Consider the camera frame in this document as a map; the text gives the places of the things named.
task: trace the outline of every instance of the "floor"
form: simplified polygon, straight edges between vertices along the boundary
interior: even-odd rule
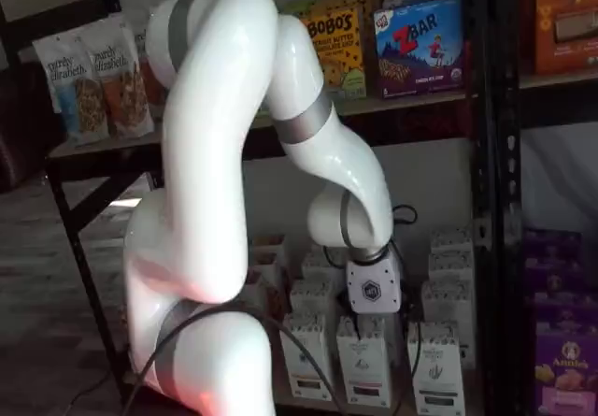
[[[66,184],[70,205],[97,183]],[[142,177],[121,199],[137,198],[148,189]],[[126,339],[121,323],[122,234],[131,211],[110,206],[81,233],[119,347]],[[62,416],[73,395],[107,371],[77,266],[43,178],[0,195],[0,324],[0,416]],[[119,409],[109,381],[80,399],[69,414],[107,416]],[[147,409],[135,413],[156,414]]]

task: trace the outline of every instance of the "yellow snack box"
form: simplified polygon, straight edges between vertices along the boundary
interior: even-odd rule
[[[320,59],[325,87],[341,98],[365,96],[360,20],[354,7],[302,19]]]
[[[381,6],[382,0],[301,0],[283,8],[307,27],[326,89],[340,98],[365,97],[366,83],[375,81],[373,13]]]

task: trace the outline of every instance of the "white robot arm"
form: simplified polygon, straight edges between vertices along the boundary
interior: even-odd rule
[[[147,37],[164,112],[165,190],[135,209],[125,238],[133,362],[205,305],[233,299],[248,268],[242,150],[264,97],[283,149],[331,183],[308,214],[312,238],[347,246],[358,312],[400,306],[399,267],[387,244],[392,206],[371,149],[341,124],[304,25],[273,0],[167,0]],[[147,383],[205,416],[273,415],[269,342],[250,316],[206,317],[170,343]]]

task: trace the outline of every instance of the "white product box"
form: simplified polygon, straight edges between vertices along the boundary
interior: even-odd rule
[[[420,329],[420,362],[413,378],[418,414],[465,416],[457,326],[421,323]],[[407,337],[411,368],[417,357],[418,343],[418,327],[411,323]]]
[[[284,325],[291,329],[292,334],[307,348],[326,379],[334,386],[332,364],[328,352],[326,317],[317,313],[294,312],[285,316]],[[299,348],[282,333],[280,341],[289,373],[292,395],[307,399],[332,400],[324,382]]]
[[[387,313],[387,314],[361,314],[357,315],[357,324],[359,325],[360,333],[368,330],[374,330],[372,327],[372,321],[377,319],[382,320],[384,327],[384,338],[386,340],[386,352],[391,361],[391,365],[399,366],[401,364],[401,358],[403,357],[403,329],[401,327],[401,320],[399,319],[398,313]]]
[[[292,278],[291,261],[286,248],[285,236],[265,235],[256,236],[249,239],[249,253],[274,253],[277,255],[277,264],[283,269],[283,279],[285,285],[285,294],[291,290]]]
[[[248,271],[245,285],[236,296],[235,301],[257,308],[259,311],[271,316],[268,306],[268,285],[258,271]]]
[[[469,280],[427,280],[421,286],[426,322],[455,322],[459,330],[463,368],[476,367],[475,312]]]
[[[471,235],[471,228],[457,227],[433,231],[430,236],[430,250],[432,252],[442,251],[471,251],[474,250],[474,241]]]
[[[251,252],[249,254],[249,271],[259,272],[266,280],[268,307],[272,315],[282,321],[284,315],[290,311],[290,306],[285,290],[285,273],[277,259],[277,255],[273,252]]]
[[[474,254],[471,251],[430,252],[428,275],[431,280],[470,280],[474,283]]]
[[[360,316],[359,336],[349,317],[340,319],[336,332],[347,401],[388,409],[392,404],[392,383],[384,319]]]
[[[347,265],[347,250],[329,248],[328,253],[336,265]],[[336,295],[347,288],[347,269],[336,268],[328,263],[320,245],[312,245],[301,263],[301,273],[306,279],[328,278],[335,287]]]
[[[291,289],[292,311],[309,311],[326,316],[330,351],[335,358],[338,349],[335,343],[336,325],[342,313],[336,302],[335,287],[330,279],[312,278],[296,280]]]

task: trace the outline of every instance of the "blue snack box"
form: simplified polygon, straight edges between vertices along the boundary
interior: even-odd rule
[[[461,0],[381,9],[374,22],[385,98],[463,85]]]

